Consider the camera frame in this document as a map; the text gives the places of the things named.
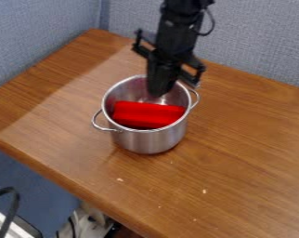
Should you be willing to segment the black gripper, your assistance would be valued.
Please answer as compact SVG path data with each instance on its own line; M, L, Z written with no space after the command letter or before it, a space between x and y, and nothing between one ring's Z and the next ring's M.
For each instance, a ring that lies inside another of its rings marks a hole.
M143 29L135 32L132 51L147 60L148 92L153 97L164 96L177 80L192 87L200 85L206 66L194 49L202 26L203 13L194 18L163 16L156 33Z

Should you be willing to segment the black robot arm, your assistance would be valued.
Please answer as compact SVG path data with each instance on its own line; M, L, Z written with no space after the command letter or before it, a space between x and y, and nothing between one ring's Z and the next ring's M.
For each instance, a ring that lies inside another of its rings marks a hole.
M160 98L183 80L192 87L200 84L206 65L194 49L198 37L210 35L216 20L210 10L215 0L164 0L157 32L139 29L132 50L147 59L149 94Z

